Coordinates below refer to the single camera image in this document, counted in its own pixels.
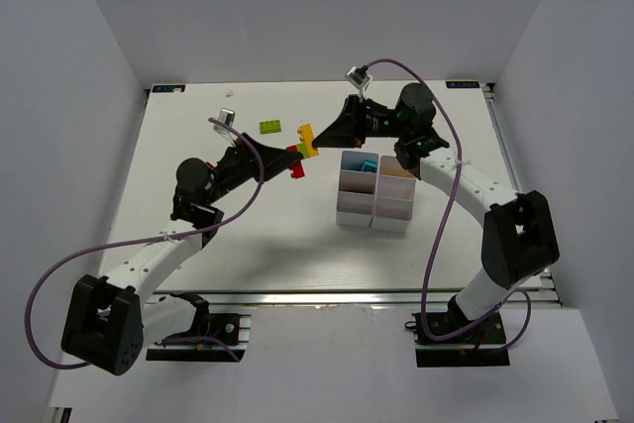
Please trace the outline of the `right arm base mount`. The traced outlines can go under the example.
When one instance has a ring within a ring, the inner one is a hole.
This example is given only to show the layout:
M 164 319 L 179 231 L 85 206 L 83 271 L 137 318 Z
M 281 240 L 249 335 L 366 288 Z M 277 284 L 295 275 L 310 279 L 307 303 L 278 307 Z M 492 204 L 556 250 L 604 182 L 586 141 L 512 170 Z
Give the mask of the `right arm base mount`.
M 416 365 L 420 369 L 502 368 L 510 366 L 501 317 L 494 314 L 478 327 L 451 340 L 436 342 L 423 332 L 419 313 L 404 329 L 414 338 Z

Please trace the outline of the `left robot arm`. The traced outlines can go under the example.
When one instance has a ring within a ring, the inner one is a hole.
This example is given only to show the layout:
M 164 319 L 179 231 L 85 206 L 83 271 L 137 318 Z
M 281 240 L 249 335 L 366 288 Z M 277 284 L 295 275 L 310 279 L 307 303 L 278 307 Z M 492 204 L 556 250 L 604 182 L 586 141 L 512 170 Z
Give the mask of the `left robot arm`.
M 243 135 L 216 164 L 184 160 L 177 168 L 172 212 L 153 243 L 101 276 L 74 286 L 62 350 L 113 375 L 125 373 L 152 344 L 221 346 L 209 303 L 191 291 L 151 297 L 174 271 L 213 240 L 224 214 L 214 204 L 250 179 L 264 183 L 293 168 L 301 152 Z

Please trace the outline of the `yellow lego brick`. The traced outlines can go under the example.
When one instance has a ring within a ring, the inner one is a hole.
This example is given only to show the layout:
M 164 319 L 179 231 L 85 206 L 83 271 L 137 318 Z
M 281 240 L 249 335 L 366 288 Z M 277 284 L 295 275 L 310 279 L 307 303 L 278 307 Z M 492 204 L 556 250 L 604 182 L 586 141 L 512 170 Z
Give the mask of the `yellow lego brick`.
M 313 146 L 314 135 L 310 124 L 301 125 L 297 129 L 299 142 L 296 144 L 297 150 L 301 152 L 305 159 L 317 157 L 319 151 Z

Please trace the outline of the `teal curved lego brick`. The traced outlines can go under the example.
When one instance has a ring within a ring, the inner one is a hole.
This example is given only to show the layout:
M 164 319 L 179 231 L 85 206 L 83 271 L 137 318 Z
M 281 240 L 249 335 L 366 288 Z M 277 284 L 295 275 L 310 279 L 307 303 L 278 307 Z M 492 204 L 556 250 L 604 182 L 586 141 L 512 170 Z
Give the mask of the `teal curved lego brick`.
M 361 172 L 377 173 L 377 169 L 377 162 L 372 160 L 365 160 L 361 166 Z

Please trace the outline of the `red lego brick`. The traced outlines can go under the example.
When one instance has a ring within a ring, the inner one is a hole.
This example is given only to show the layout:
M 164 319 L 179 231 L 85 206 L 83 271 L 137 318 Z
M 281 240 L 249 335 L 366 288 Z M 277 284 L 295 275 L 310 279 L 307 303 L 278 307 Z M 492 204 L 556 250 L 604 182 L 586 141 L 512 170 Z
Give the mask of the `red lego brick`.
M 305 171 L 303 168 L 302 161 L 306 158 L 306 153 L 307 153 L 306 148 L 301 144 L 296 144 L 293 146 L 288 146 L 286 149 L 291 152 L 300 153 L 301 159 L 298 162 L 296 162 L 294 165 L 292 165 L 289 168 L 289 170 L 291 171 L 291 177 L 293 179 L 303 178 L 305 176 Z

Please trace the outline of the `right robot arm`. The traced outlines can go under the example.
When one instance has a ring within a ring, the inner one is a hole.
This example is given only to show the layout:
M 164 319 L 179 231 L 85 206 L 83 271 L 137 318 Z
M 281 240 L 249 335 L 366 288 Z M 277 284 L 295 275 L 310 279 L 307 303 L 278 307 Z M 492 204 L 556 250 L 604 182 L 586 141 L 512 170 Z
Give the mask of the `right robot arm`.
M 420 82 L 406 84 L 392 108 L 351 95 L 312 144 L 317 149 L 359 149 L 368 138 L 394 138 L 400 166 L 444 192 L 448 210 L 460 205 L 479 223 L 481 269 L 448 305 L 456 326 L 465 327 L 554 264 L 560 251 L 547 198 L 536 190 L 505 187 L 468 163 L 460 140 L 446 141 L 434 128 L 436 116 L 445 113 Z

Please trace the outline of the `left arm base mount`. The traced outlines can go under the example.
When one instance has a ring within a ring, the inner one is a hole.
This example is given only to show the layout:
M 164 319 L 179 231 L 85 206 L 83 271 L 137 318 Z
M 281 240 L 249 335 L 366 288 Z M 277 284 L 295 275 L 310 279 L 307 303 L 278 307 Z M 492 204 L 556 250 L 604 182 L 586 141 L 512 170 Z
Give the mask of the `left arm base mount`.
M 251 315 L 194 293 L 162 296 L 144 306 L 142 318 L 149 362 L 238 363 L 250 340 Z

